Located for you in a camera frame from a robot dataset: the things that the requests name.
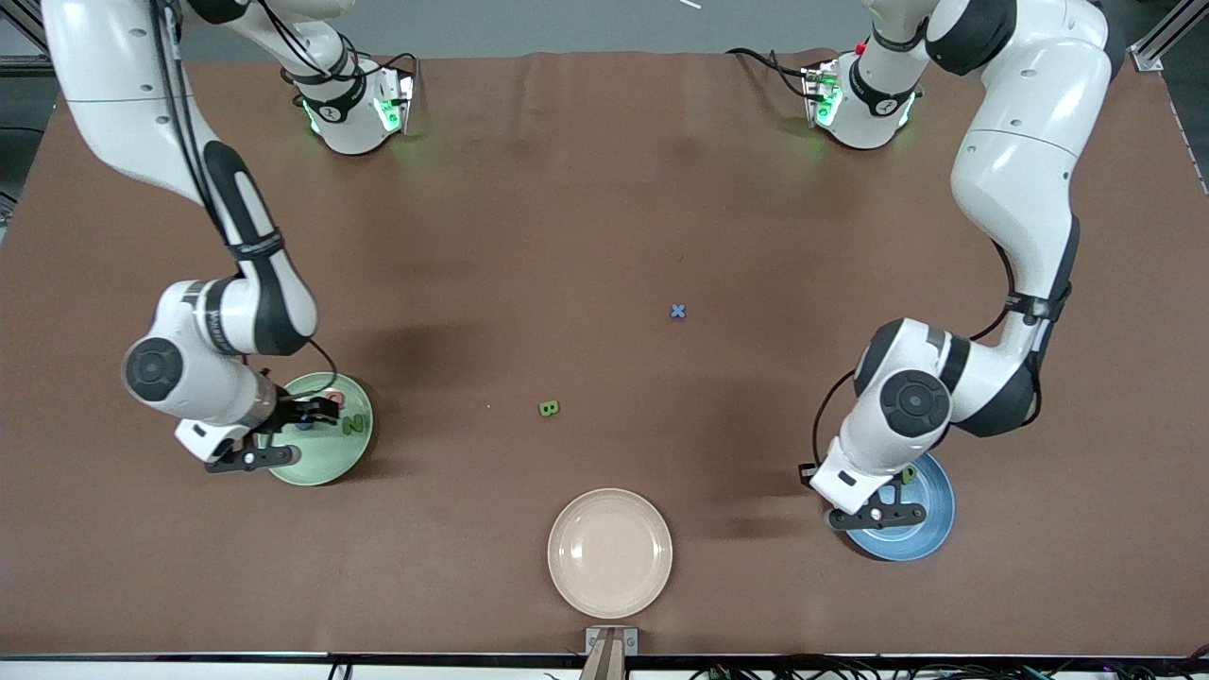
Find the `green plate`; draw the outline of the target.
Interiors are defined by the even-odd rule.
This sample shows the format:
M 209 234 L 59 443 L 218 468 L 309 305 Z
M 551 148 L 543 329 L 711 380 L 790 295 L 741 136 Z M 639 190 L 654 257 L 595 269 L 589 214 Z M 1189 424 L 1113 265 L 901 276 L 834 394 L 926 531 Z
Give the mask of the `green plate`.
M 366 388 L 349 376 L 340 375 L 330 382 L 328 373 L 311 373 L 285 384 L 284 390 L 289 393 L 316 391 L 319 396 L 325 390 L 337 390 L 345 392 L 346 400 L 334 423 L 319 426 L 308 432 L 299 431 L 297 427 L 288 425 L 280 433 L 274 434 L 272 445 L 297 445 L 301 456 L 297 463 L 273 467 L 268 469 L 268 473 L 280 482 L 299 486 L 316 486 L 336 482 L 366 455 L 374 438 L 374 407 Z M 366 414 L 366 433 L 345 436 L 341 426 L 342 417 L 354 414 Z

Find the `blue plate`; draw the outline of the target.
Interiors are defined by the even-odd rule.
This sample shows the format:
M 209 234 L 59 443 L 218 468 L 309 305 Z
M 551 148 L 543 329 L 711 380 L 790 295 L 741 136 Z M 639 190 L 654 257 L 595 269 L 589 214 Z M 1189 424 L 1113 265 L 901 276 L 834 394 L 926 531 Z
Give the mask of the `blue plate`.
M 912 463 L 915 477 L 899 486 L 901 506 L 920 506 L 922 517 L 912 525 L 864 528 L 848 531 L 860 551 L 885 561 L 914 561 L 941 551 L 956 519 L 956 500 L 945 469 L 931 453 Z

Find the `cream plate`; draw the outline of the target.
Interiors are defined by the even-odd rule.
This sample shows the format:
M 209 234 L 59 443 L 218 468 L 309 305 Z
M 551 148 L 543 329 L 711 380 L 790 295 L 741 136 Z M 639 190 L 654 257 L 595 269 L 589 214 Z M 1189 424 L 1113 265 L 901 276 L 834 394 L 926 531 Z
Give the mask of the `cream plate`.
M 553 521 L 546 567 L 555 590 L 575 611 L 595 620 L 626 620 L 655 603 L 669 584 L 669 521 L 640 494 L 583 492 Z

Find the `brown table cover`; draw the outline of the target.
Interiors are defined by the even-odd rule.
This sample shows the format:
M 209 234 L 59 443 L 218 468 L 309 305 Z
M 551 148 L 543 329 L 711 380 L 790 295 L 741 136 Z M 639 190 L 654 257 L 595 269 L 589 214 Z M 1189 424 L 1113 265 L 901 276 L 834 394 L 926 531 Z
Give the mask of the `brown table cover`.
M 797 466 L 877 327 L 1001 307 L 949 190 L 978 81 L 929 70 L 910 123 L 854 152 L 733 56 L 433 59 L 407 137 L 345 159 L 274 65 L 187 70 L 368 386 L 374 449 L 326 486 L 212 474 L 127 393 L 164 287 L 233 263 L 58 105 L 0 246 L 0 655 L 561 653 L 591 620 L 546 537 L 597 486 L 673 534 L 631 620 L 647 653 L 1209 644 L 1209 196 L 1162 77 L 1122 70 L 1072 174 L 1041 417 L 950 432 L 951 537 L 893 564 Z

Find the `silver right arm base bracket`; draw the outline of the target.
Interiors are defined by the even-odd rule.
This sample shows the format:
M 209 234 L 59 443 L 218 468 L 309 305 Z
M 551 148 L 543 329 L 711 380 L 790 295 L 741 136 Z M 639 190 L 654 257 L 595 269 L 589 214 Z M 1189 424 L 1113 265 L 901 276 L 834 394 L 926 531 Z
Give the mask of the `silver right arm base bracket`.
M 383 68 L 377 74 L 375 102 L 388 136 L 406 129 L 410 106 L 415 93 L 415 75 L 393 68 Z

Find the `silver left arm base bracket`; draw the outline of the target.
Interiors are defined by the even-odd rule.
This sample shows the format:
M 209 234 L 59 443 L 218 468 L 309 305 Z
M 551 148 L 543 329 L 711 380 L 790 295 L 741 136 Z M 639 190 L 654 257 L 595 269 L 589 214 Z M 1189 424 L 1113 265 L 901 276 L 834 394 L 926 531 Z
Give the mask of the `silver left arm base bracket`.
M 800 69 L 805 111 L 811 128 L 831 128 L 843 100 L 840 74 L 838 58 Z

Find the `aluminium frame extrusion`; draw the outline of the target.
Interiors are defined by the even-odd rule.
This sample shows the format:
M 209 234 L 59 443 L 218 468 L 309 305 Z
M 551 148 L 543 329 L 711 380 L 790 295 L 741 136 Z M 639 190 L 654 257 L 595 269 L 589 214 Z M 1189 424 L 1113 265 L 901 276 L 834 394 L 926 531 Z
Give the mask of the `aluminium frame extrusion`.
M 1201 21 L 1209 0 L 1176 0 L 1157 25 L 1130 44 L 1127 54 L 1136 73 L 1162 73 L 1162 56 Z
M 0 77 L 52 77 L 39 0 L 0 0 Z

